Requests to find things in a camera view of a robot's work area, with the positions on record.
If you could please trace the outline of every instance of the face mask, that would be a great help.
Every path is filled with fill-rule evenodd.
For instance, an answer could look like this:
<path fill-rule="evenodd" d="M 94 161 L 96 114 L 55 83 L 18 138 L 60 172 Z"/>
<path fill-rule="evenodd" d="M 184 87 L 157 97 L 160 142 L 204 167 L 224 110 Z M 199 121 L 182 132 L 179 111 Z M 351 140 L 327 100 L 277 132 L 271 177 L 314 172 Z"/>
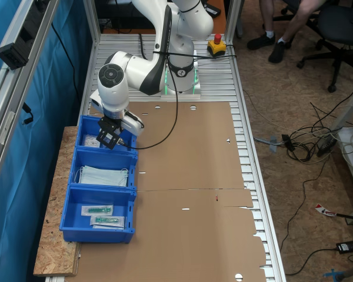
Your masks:
<path fill-rule="evenodd" d="M 90 166 L 80 168 L 79 183 L 124 187 L 127 184 L 128 170 L 96 169 Z"/>

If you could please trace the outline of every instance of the black shoe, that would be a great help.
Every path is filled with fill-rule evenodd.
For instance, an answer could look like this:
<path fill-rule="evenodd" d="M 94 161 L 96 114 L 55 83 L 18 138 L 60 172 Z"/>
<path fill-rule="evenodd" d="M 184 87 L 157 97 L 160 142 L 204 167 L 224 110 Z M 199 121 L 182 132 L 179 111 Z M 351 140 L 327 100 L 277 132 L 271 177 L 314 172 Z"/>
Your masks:
<path fill-rule="evenodd" d="M 284 57 L 285 48 L 286 44 L 284 44 L 283 41 L 276 43 L 275 49 L 273 49 L 273 52 L 268 58 L 268 61 L 271 63 L 280 63 Z"/>
<path fill-rule="evenodd" d="M 256 50 L 264 46 L 270 46 L 275 43 L 276 36 L 272 38 L 267 37 L 267 34 L 263 34 L 259 38 L 253 39 L 247 43 L 247 48 L 250 50 Z"/>

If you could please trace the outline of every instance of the brown cardboard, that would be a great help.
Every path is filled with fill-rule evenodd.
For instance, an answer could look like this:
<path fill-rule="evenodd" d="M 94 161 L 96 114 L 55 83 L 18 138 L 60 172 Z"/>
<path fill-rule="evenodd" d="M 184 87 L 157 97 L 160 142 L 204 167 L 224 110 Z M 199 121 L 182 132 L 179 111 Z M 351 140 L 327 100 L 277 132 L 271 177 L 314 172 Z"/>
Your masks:
<path fill-rule="evenodd" d="M 132 102 L 129 110 L 145 125 L 144 132 L 137 139 L 137 147 L 158 143 L 174 124 L 175 103 Z M 229 103 L 180 102 L 173 132 L 160 145 L 139 150 L 136 168 L 139 191 L 155 188 L 243 189 Z"/>
<path fill-rule="evenodd" d="M 249 190 L 138 192 L 129 244 L 82 244 L 67 282 L 263 282 Z"/>

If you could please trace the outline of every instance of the blue bin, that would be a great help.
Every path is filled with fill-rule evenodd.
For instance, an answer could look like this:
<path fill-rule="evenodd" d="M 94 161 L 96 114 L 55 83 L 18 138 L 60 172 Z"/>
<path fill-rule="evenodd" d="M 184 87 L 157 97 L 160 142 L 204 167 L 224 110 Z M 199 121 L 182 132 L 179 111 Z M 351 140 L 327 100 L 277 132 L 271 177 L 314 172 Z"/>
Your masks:
<path fill-rule="evenodd" d="M 65 196 L 60 231 L 65 241 L 97 243 L 129 243 L 135 233 L 134 201 L 135 191 L 124 189 L 102 189 L 88 186 L 68 185 Z M 114 205 L 113 216 L 124 216 L 124 229 L 94 229 L 90 216 L 81 215 L 86 205 Z"/>
<path fill-rule="evenodd" d="M 71 171 L 69 173 L 68 184 L 87 185 L 101 188 L 129 189 L 136 190 L 135 168 L 137 156 L 124 152 L 112 152 L 107 150 L 92 150 L 85 148 L 75 148 L 72 159 Z M 122 170 L 128 169 L 126 186 L 108 186 L 95 184 L 80 184 L 79 173 L 82 166 L 91 166 L 96 169 Z"/>
<path fill-rule="evenodd" d="M 78 125 L 78 132 L 76 138 L 76 147 L 78 148 L 90 148 L 95 150 L 108 150 L 111 151 L 109 148 L 101 144 L 99 148 L 97 147 L 86 147 L 84 146 L 84 136 L 86 134 L 98 136 L 100 127 L 98 125 L 98 121 L 100 117 L 93 117 L 93 116 L 82 116 L 80 117 L 80 122 Z M 124 143 L 126 143 L 130 147 L 136 147 L 136 136 L 133 135 L 131 132 L 127 130 L 123 130 L 120 133 L 120 137 L 123 139 Z M 137 155 L 138 152 L 135 149 L 130 149 L 128 147 L 122 146 L 120 144 L 116 144 L 112 151 L 116 152 L 126 152 Z"/>

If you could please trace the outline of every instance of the robotic arm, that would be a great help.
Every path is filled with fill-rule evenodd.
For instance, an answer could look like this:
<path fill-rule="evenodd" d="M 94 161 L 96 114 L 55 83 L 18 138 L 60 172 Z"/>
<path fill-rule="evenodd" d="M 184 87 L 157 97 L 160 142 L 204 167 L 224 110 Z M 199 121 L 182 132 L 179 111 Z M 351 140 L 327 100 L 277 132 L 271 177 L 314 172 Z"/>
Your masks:
<path fill-rule="evenodd" d="M 91 95 L 92 105 L 104 114 L 98 122 L 101 132 L 97 139 L 112 149 L 119 134 L 126 129 L 138 136 L 144 129 L 141 119 L 127 111 L 128 87 L 154 95 L 165 85 L 166 53 L 193 55 L 192 39 L 206 39 L 213 29 L 213 20 L 200 0 L 132 0 L 133 5 L 155 27 L 153 59 L 122 51 L 112 54 L 98 73 L 98 89 Z M 170 55 L 169 71 L 173 71 L 178 91 L 194 86 L 193 58 Z"/>

